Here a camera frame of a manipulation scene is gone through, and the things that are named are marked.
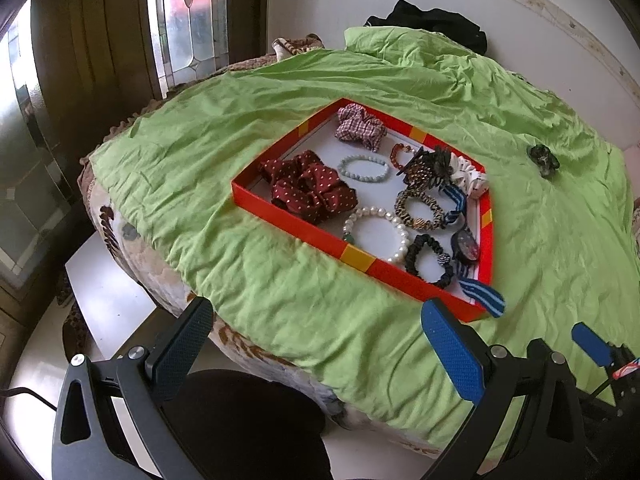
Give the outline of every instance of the watch face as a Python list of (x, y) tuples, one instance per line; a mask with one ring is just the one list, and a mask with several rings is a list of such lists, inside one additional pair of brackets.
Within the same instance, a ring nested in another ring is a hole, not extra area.
[(476, 263), (480, 256), (478, 243), (471, 233), (465, 229), (460, 229), (451, 237), (451, 248), (454, 255), (467, 265)]

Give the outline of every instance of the black cloth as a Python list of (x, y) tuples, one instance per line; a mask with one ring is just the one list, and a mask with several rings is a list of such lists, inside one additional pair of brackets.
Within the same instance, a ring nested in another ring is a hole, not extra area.
[(365, 25), (421, 28), (430, 32), (441, 32), (450, 40), (478, 54), (484, 56), (486, 53), (486, 34), (474, 22), (456, 12), (442, 9), (420, 10), (409, 2), (398, 0), (386, 19), (370, 16)]
[(324, 413), (293, 388), (203, 370), (188, 375), (162, 411), (210, 480), (333, 480), (321, 438)]

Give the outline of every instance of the metal bolt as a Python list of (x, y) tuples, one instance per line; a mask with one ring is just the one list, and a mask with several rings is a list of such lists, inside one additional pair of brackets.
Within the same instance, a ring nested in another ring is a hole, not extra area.
[(507, 357), (507, 349), (504, 346), (494, 345), (491, 347), (491, 355), (496, 359), (504, 359)]
[(129, 359), (140, 359), (145, 354), (145, 349), (142, 346), (134, 346), (129, 353)]
[(82, 354), (76, 354), (71, 358), (72, 366), (80, 366), (82, 363), (84, 363), (84, 355)]
[(551, 360), (557, 365), (563, 365), (566, 362), (566, 359), (560, 352), (553, 352), (551, 354)]

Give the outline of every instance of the cable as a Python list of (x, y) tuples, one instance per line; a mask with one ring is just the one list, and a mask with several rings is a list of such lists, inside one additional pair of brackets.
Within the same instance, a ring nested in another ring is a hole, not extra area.
[(33, 396), (36, 399), (38, 399), (43, 404), (46, 404), (47, 406), (49, 406), (54, 412), (56, 412), (58, 410), (47, 399), (44, 399), (43, 397), (38, 395), (36, 392), (34, 392), (33, 390), (30, 390), (28, 388), (20, 387), (20, 388), (12, 388), (11, 390), (0, 390), (0, 397), (13, 397), (13, 396), (20, 395), (20, 394), (29, 394), (30, 396)]

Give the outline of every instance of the black scrunchie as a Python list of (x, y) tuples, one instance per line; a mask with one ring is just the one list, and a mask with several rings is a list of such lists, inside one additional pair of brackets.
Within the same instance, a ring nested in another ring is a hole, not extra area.
[(438, 241), (431, 235), (423, 234), (415, 237), (414, 243), (411, 244), (404, 258), (404, 268), (412, 276), (417, 276), (423, 279), (418, 270), (415, 268), (415, 259), (422, 250), (422, 247), (427, 244), (437, 256), (438, 263), (444, 269), (444, 273), (437, 282), (431, 282), (431, 285), (435, 285), (438, 288), (447, 288), (451, 284), (454, 272), (451, 265), (451, 256), (449, 256)]

